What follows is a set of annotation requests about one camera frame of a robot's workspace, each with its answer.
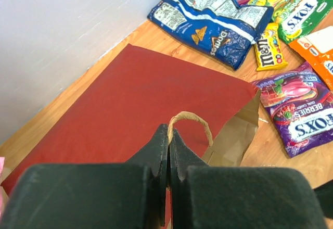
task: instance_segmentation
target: wooden surface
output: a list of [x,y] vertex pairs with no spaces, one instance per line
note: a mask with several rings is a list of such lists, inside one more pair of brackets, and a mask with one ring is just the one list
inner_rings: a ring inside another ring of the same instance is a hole
[[[332,25],[332,19],[333,14],[331,13],[331,15],[327,16],[321,25],[317,27],[317,30]],[[128,43],[180,58],[248,82],[294,69],[304,62],[298,54],[283,44],[283,54],[285,59],[289,62],[288,67],[279,71],[256,72],[257,64],[254,50],[251,48],[244,64],[238,71],[234,72],[217,60],[199,53],[188,46],[182,45],[164,33],[159,27],[146,21],[96,65],[91,67],[81,78],[68,87],[52,103],[39,112],[8,141],[0,146],[0,155],[6,157],[6,168],[14,169],[24,159],[66,110]],[[333,178],[332,143],[316,147],[289,159],[284,151],[278,133],[274,129],[263,107],[260,108],[259,115],[261,118],[259,121],[259,129],[253,143],[245,154],[241,164],[242,166],[295,168],[305,175],[312,187],[317,187]],[[330,228],[333,228],[333,222],[330,221],[329,223]]]

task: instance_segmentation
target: twisted paper handle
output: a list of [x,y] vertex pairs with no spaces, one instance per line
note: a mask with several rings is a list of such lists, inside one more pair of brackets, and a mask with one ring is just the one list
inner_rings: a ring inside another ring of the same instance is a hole
[[213,145],[213,136],[212,132],[209,129],[208,123],[203,119],[197,116],[195,113],[192,112],[187,112],[187,111],[182,111],[176,116],[172,117],[170,122],[169,122],[169,127],[168,127],[168,145],[170,145],[172,139],[173,139],[173,125],[179,121],[179,120],[193,120],[200,122],[203,127],[204,127],[204,132],[206,133],[209,146],[211,147]]

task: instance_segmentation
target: brown paper bag side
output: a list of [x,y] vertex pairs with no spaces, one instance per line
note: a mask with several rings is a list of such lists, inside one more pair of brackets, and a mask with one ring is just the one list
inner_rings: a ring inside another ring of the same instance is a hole
[[217,134],[202,156],[212,167],[237,167],[258,129],[260,91]]

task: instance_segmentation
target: orange packet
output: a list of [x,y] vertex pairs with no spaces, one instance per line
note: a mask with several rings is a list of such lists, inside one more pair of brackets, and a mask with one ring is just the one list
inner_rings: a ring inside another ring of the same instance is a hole
[[298,38],[289,46],[309,62],[333,91],[333,26]]

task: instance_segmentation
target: gray wall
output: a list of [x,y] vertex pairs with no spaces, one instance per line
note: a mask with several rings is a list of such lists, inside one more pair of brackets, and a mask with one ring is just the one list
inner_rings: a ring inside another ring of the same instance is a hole
[[0,0],[0,143],[142,22],[159,0]]

